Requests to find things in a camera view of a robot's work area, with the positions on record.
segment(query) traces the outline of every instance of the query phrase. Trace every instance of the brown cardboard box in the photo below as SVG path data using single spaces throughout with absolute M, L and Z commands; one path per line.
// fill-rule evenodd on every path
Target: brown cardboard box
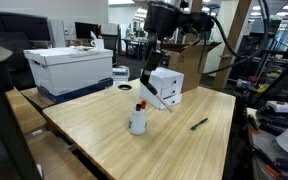
M 201 72 L 204 70 L 207 54 L 217 45 L 208 45 L 205 47 L 202 62 Z M 197 67 L 200 61 L 200 55 L 203 50 L 203 45 L 189 46 L 184 44 L 164 44 L 163 51 L 170 55 L 169 62 L 166 63 L 167 68 L 181 72 L 184 74 L 184 82 L 182 93 L 196 88 L 201 79 Z

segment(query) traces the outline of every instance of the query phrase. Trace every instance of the white box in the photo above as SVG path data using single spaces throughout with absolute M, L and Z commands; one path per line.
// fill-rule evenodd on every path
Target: white box
M 165 109 L 165 106 L 142 83 L 140 84 L 140 96 L 153 106 L 159 109 Z M 174 106 L 182 101 L 182 94 L 176 94 L 174 96 L 164 98 L 164 100 L 169 106 Z
M 149 82 L 157 91 L 169 87 L 182 87 L 184 74 L 166 68 L 158 67 L 152 71 Z
M 73 48 L 24 50 L 35 84 L 54 96 L 112 78 L 111 50 Z

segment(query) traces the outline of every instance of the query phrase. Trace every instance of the cable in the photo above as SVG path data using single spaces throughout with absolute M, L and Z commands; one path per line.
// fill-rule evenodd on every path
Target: cable
M 266 2 L 266 0 L 262 0 L 262 2 L 263 3 L 259 3 L 259 4 L 261 6 L 261 14 L 262 14 L 263 23 L 264 23 L 264 38 L 263 38 L 263 41 L 262 41 L 261 45 L 259 46 L 258 50 L 256 52 L 254 52 L 252 55 L 250 55 L 249 57 L 242 57 L 242 56 L 238 55 L 236 52 L 234 52 L 234 50 L 232 49 L 232 47 L 229 45 L 229 43 L 227 41 L 227 38 L 226 38 L 225 33 L 224 33 L 224 30 L 223 30 L 221 24 L 219 23 L 219 21 L 215 17 L 212 17 L 212 16 L 210 17 L 216 23 L 216 25 L 218 26 L 218 28 L 220 30 L 220 33 L 221 33 L 221 36 L 222 36 L 222 38 L 224 40 L 224 43 L 227 46 L 228 50 L 235 57 L 241 58 L 241 60 L 236 62 L 236 63 L 230 64 L 228 66 L 225 66 L 225 67 L 219 68 L 217 70 L 214 70 L 214 71 L 201 73 L 200 72 L 200 66 L 201 66 L 201 61 L 202 61 L 203 54 L 204 54 L 204 49 L 205 49 L 205 46 L 206 46 L 206 40 L 205 40 L 204 41 L 204 45 L 203 45 L 203 51 L 202 51 L 201 56 L 200 56 L 200 61 L 198 63 L 198 73 L 199 74 L 208 75 L 208 74 L 213 74 L 213 73 L 216 73 L 216 72 L 219 72 L 219 71 L 223 71 L 225 69 L 228 69 L 228 68 L 237 66 L 239 64 L 245 63 L 246 61 L 249 61 L 249 60 L 253 59 L 254 57 L 256 57 L 258 54 L 260 54 L 262 52 L 262 49 L 264 48 L 264 46 L 266 44 L 266 40 L 268 38 L 268 28 L 269 28 L 269 22 L 270 22 L 270 19 L 269 19 L 270 14 L 269 14 L 269 9 L 268 9 L 267 2 Z

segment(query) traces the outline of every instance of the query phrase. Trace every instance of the office desk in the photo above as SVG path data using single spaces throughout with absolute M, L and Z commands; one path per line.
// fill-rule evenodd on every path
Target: office desk
M 45 126 L 46 120 L 43 116 L 16 88 L 5 94 L 24 135 L 30 134 Z
M 128 84 L 131 90 L 112 87 L 43 112 L 111 179 L 222 179 L 235 97 L 198 87 L 173 113 L 148 104 L 147 131 L 134 136 L 128 122 L 141 101 L 139 80 Z
M 132 40 L 132 39 L 122 39 L 126 44 L 126 55 L 128 56 L 128 46 L 135 45 L 137 46 L 137 58 L 139 60 L 143 59 L 143 47 L 147 43 L 147 40 Z
M 256 109 L 247 108 L 247 113 L 256 118 Z M 254 134 L 249 130 L 250 142 L 261 148 L 272 160 L 276 158 L 288 159 L 288 153 L 284 151 L 276 142 L 276 136 L 260 130 L 260 134 Z M 258 158 L 254 158 L 253 162 L 254 179 L 274 179 L 265 169 L 265 164 Z
M 54 102 L 38 93 L 37 88 L 31 88 L 21 91 L 21 93 L 30 100 L 40 111 L 54 105 Z

